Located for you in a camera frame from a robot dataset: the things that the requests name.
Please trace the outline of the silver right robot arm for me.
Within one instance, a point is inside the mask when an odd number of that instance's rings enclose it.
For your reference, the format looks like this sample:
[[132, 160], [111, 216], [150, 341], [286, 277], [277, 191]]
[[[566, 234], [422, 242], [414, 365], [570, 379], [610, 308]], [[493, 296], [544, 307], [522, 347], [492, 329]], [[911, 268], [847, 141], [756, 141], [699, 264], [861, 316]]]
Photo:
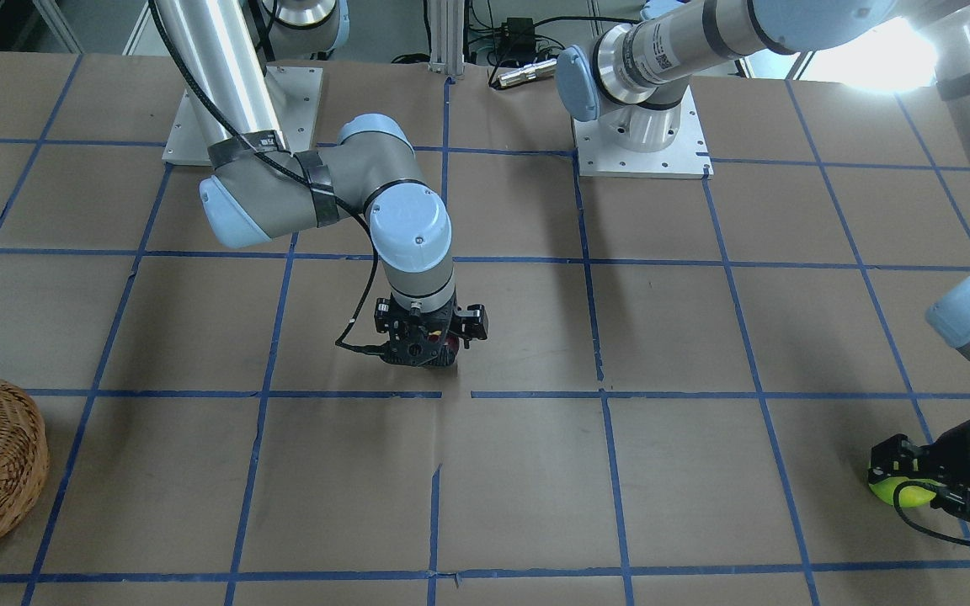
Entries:
[[384, 114], [357, 116], [336, 146], [294, 151], [236, 1], [150, 1], [147, 8], [201, 115], [213, 173], [199, 191], [224, 246], [243, 248], [346, 218], [365, 230], [372, 272], [388, 298], [375, 304], [382, 344], [339, 348], [405, 367], [450, 367], [488, 337], [484, 306], [459, 306], [453, 223], [429, 188], [412, 143]]

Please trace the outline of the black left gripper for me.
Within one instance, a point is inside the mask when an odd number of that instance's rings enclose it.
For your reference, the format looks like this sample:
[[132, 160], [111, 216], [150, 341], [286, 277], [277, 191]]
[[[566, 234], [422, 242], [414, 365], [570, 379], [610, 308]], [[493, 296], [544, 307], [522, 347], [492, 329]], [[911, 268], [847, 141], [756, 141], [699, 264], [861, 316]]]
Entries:
[[[909, 478], [906, 486], [921, 486], [935, 492], [932, 509], [940, 509], [970, 523], [970, 419], [947, 430], [933, 444], [912, 444], [896, 434], [874, 445], [867, 466], [867, 483], [884, 478]], [[950, 541], [949, 534], [935, 532], [914, 522], [897, 503], [892, 506], [904, 524], [935, 540]]]

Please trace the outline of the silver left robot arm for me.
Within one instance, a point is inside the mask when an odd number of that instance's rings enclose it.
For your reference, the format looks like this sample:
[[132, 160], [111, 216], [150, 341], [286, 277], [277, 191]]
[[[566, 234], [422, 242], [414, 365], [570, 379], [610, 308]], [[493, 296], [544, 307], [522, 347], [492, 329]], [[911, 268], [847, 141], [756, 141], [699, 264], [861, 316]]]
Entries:
[[[690, 1], [564, 50], [557, 88], [569, 114], [589, 122], [649, 109], [660, 93], [674, 104], [686, 77], [728, 59], [832, 49], [894, 17], [935, 47], [935, 89], [970, 164], [970, 1]], [[970, 276], [928, 308], [926, 321], [970, 361]], [[970, 419], [933, 444], [896, 434], [874, 445], [867, 485], [899, 515], [928, 505], [970, 523]]]

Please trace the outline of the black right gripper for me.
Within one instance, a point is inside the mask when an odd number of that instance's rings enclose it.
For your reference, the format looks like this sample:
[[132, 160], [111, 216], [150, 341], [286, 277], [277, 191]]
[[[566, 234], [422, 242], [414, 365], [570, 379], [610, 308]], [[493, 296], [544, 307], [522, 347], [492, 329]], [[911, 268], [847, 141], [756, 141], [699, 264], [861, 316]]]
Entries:
[[446, 368], [457, 354], [445, 349], [445, 337], [453, 333], [466, 348], [473, 340], [488, 338], [488, 312], [484, 306], [461, 308], [451, 298], [439, 310], [423, 313], [403, 308], [394, 299], [380, 298], [375, 304], [377, 332], [388, 335], [380, 357], [386, 364], [407, 367]]

